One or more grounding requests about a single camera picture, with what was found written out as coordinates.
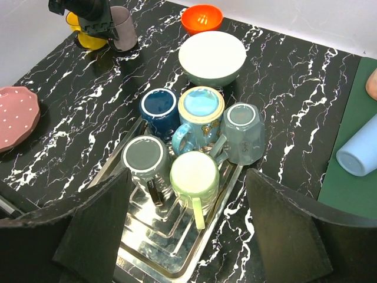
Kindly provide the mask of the blue butterfly mug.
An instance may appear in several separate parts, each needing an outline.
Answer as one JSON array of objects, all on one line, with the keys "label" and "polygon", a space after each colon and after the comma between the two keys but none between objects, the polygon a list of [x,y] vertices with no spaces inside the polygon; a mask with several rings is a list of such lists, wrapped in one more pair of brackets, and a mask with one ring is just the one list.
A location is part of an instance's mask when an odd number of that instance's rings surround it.
[{"label": "blue butterfly mug", "polygon": [[225,102],[211,87],[198,86],[185,91],[178,101],[180,126],[174,132],[172,148],[176,156],[213,146],[220,136]]}]

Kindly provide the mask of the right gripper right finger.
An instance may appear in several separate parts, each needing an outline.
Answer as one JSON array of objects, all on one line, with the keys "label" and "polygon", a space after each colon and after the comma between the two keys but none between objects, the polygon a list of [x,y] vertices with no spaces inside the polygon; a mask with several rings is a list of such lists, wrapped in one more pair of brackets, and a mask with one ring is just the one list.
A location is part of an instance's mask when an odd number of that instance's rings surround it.
[{"label": "right gripper right finger", "polygon": [[376,220],[347,213],[246,173],[267,282],[376,282]]}]

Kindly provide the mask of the dark green mug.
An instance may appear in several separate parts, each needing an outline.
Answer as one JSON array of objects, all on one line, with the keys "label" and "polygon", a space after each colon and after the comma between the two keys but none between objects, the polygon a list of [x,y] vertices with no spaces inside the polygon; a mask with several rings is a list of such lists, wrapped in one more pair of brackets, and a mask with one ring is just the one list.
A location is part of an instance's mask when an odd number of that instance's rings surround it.
[{"label": "dark green mug", "polygon": [[170,183],[171,157],[168,147],[152,135],[131,139],[121,154],[123,166],[132,174],[134,183],[145,190],[155,206],[163,206],[173,193]]}]

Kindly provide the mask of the light green mug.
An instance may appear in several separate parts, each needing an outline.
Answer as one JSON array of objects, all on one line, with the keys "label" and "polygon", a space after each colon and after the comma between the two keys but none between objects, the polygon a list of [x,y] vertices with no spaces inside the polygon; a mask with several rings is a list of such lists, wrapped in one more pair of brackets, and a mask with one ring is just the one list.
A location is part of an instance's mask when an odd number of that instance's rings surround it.
[{"label": "light green mug", "polygon": [[219,195],[219,167],[207,154],[191,151],[179,155],[170,170],[170,182],[181,206],[193,211],[196,228],[206,227],[204,216]]}]

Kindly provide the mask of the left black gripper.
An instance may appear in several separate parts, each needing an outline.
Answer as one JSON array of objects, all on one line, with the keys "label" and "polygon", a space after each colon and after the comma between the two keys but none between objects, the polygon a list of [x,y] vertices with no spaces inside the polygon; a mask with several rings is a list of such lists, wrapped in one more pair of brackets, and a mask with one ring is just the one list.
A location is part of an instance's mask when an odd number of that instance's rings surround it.
[{"label": "left black gripper", "polygon": [[108,0],[49,0],[48,8],[58,15],[65,10],[75,14],[81,29],[91,37],[119,39]]}]

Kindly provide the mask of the dark blue mug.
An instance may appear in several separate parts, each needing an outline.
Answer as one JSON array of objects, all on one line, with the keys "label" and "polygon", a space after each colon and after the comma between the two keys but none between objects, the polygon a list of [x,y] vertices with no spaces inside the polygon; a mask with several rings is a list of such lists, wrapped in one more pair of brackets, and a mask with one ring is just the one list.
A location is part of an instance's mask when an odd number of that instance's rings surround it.
[{"label": "dark blue mug", "polygon": [[180,126],[178,98],[174,91],[155,88],[147,92],[140,100],[139,110],[152,135],[165,143],[171,141]]}]

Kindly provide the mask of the mauve grey mug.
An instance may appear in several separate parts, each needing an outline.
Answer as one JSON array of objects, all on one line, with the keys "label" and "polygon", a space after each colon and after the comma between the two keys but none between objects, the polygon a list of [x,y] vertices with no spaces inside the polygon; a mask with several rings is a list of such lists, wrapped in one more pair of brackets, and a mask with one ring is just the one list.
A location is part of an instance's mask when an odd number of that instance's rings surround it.
[{"label": "mauve grey mug", "polygon": [[109,40],[108,43],[110,47],[117,52],[129,51],[138,43],[138,36],[131,14],[129,10],[123,6],[112,6],[110,9],[119,39]]}]

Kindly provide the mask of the grey blue faceted mug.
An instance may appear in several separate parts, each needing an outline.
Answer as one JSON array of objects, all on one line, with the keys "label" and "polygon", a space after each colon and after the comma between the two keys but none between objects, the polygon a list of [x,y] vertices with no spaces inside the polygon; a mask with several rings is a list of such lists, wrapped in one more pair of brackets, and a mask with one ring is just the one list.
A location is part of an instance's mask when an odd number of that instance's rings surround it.
[{"label": "grey blue faceted mug", "polygon": [[265,149],[264,122],[256,106],[236,103],[223,113],[220,137],[209,155],[220,164],[247,166],[258,161]]}]

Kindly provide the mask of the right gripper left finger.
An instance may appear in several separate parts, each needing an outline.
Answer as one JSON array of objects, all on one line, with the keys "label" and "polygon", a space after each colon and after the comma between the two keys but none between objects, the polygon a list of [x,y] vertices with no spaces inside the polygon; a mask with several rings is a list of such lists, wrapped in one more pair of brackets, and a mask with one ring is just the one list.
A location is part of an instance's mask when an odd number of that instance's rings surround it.
[{"label": "right gripper left finger", "polygon": [[1,282],[111,282],[132,180],[107,180],[15,219],[1,219]]}]

